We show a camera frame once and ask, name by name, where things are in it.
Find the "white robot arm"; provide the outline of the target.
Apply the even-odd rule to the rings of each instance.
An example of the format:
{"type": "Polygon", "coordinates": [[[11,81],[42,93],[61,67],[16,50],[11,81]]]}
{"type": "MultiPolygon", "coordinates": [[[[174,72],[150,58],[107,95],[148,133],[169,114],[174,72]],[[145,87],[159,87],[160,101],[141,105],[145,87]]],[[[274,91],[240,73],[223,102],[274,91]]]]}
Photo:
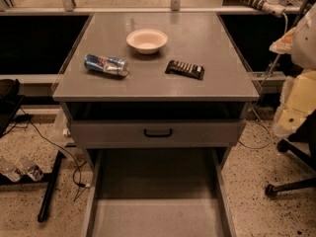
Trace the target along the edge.
{"type": "Polygon", "coordinates": [[[293,64],[302,68],[295,78],[287,76],[281,90],[272,131],[278,137],[295,133],[316,110],[316,5],[270,51],[289,54],[293,64]]]}

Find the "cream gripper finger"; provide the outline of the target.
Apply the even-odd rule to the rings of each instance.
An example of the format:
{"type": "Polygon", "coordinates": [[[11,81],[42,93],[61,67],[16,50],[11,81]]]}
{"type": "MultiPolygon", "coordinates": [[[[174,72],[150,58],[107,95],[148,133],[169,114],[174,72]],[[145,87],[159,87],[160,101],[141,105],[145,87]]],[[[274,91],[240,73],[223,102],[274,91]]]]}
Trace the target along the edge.
{"type": "Polygon", "coordinates": [[[291,54],[295,30],[296,28],[291,28],[280,39],[274,41],[270,45],[269,51],[277,54],[291,54]]]}

